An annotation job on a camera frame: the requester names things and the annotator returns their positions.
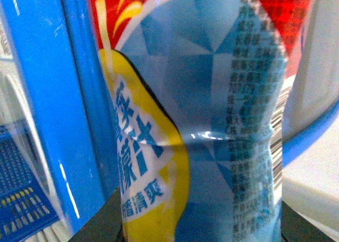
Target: crinkled plastic wrapper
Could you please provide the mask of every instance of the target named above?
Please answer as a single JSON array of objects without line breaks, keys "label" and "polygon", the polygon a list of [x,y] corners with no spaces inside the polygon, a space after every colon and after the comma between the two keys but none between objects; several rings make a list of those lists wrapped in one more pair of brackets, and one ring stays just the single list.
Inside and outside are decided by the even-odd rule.
[{"label": "crinkled plastic wrapper", "polygon": [[278,242],[313,0],[90,0],[128,242]]}]

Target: blue crate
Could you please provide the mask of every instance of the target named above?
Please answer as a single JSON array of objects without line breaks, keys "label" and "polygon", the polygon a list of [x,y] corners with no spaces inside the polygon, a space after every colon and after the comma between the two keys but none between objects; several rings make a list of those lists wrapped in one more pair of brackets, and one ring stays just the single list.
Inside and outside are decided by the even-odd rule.
[{"label": "blue crate", "polygon": [[0,242],[23,240],[58,221],[8,127],[30,138],[24,121],[0,126]]}]

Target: barcode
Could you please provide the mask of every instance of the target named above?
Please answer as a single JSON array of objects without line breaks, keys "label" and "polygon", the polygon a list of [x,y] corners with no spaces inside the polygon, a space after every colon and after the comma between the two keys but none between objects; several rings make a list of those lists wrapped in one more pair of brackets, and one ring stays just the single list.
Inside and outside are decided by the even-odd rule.
[{"label": "barcode", "polygon": [[278,104],[271,120],[271,125],[274,129],[274,134],[271,138],[271,153],[275,191],[279,189],[282,182],[282,118],[291,89],[292,86],[288,86],[280,92]]}]

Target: black surface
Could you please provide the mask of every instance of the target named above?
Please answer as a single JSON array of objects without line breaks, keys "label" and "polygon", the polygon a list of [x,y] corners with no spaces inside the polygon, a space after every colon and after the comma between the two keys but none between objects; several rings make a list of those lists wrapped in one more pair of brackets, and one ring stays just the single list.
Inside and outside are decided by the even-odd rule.
[{"label": "black surface", "polygon": [[285,202],[282,203],[281,229],[288,242],[334,242]]},{"label": "black surface", "polygon": [[[284,202],[282,204],[282,213],[282,242],[334,242]],[[119,189],[114,192],[102,209],[70,240],[70,242],[84,241],[124,242]]]}]

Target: red label section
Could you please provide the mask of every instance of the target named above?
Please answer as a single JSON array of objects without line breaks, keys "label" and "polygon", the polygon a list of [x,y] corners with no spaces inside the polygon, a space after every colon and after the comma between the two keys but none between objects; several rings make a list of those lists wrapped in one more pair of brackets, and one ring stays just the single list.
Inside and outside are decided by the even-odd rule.
[{"label": "red label section", "polygon": [[259,0],[280,32],[288,55],[298,37],[311,0]]},{"label": "red label section", "polygon": [[[99,37],[100,35],[99,35],[99,30],[98,30],[98,21],[97,21],[97,14],[96,14],[96,8],[95,8],[95,1],[96,0],[91,0],[91,7],[93,11],[96,36]],[[130,21],[130,19],[125,19],[122,21],[121,24],[119,24],[118,27],[116,27],[116,23],[119,17],[123,14],[124,10],[126,10],[133,2],[144,3],[145,1],[146,0],[106,0],[106,9],[107,9],[107,16],[108,16],[107,29],[108,29],[112,48],[114,48],[115,45],[118,43],[123,30],[125,29],[126,25]],[[100,38],[98,38],[98,45],[100,49],[103,48]]]}]

